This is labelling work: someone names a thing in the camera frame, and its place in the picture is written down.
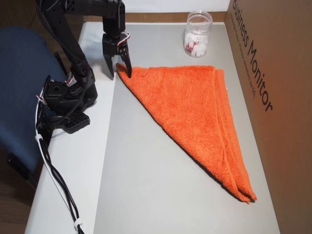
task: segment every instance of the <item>glass jar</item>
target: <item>glass jar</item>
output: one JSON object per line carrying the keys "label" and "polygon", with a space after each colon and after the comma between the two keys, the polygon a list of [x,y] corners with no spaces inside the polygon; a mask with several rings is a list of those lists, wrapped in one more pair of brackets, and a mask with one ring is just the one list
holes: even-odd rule
{"label": "glass jar", "polygon": [[184,50],[192,57],[204,56],[212,29],[213,18],[204,11],[192,11],[187,17]]}

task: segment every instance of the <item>cable tie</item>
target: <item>cable tie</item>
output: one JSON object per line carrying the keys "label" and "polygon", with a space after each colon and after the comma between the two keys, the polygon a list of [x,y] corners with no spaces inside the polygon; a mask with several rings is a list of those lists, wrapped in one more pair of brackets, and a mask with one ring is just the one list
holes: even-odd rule
{"label": "cable tie", "polygon": [[74,222],[76,231],[78,231],[78,225],[80,225],[80,227],[83,226],[83,221],[81,218],[76,219],[76,221]]}
{"label": "cable tie", "polygon": [[48,103],[47,103],[47,101],[44,99],[44,97],[41,97],[41,99],[42,99],[42,103],[44,104],[44,105],[48,105]]}
{"label": "cable tie", "polygon": [[41,134],[37,134],[37,135],[35,136],[35,139],[36,139],[36,141],[39,143],[39,140],[40,140],[40,139],[43,139],[43,138],[42,138]]}

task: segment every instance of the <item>black cable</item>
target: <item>black cable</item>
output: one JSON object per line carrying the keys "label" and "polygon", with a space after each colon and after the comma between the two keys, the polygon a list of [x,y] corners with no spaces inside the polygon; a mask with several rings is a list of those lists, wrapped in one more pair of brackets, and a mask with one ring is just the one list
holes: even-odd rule
{"label": "black cable", "polygon": [[[51,162],[51,158],[50,158],[50,154],[49,154],[49,151],[48,151],[47,144],[45,143],[45,141],[43,139],[40,139],[39,143],[40,143],[42,151],[43,151],[43,156],[44,156],[48,166],[51,169],[53,177],[59,183],[59,185],[61,186],[61,188],[63,189],[63,191],[65,193],[65,196],[66,196],[66,199],[67,199],[67,203],[68,203],[68,206],[70,208],[71,216],[73,218],[73,221],[75,222],[79,218],[79,212],[78,212],[77,206],[75,204],[75,201],[74,201],[74,199],[73,199],[73,197],[72,197],[72,195],[71,195],[71,193],[70,193],[70,191],[69,191],[69,189],[68,189],[68,187],[67,187],[67,185],[66,185],[66,183],[65,183],[65,181],[63,179],[63,177],[61,176],[61,174],[58,172],[58,170],[53,166],[53,164]],[[84,234],[84,232],[81,229],[80,225],[77,225],[77,230],[78,230],[78,234]]]}

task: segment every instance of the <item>cardboard box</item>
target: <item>cardboard box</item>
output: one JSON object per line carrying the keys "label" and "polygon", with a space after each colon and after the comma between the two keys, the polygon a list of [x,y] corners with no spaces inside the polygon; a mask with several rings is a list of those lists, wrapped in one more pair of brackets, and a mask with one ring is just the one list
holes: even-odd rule
{"label": "cardboard box", "polygon": [[282,234],[312,233],[312,2],[231,0],[225,24]]}

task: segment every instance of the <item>cotton balls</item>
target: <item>cotton balls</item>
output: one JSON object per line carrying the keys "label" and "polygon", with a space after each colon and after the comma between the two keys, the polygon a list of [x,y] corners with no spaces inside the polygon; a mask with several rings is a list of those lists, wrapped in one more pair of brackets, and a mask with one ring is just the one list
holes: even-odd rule
{"label": "cotton balls", "polygon": [[184,38],[185,51],[191,52],[192,57],[203,56],[208,49],[208,35],[186,33]]}

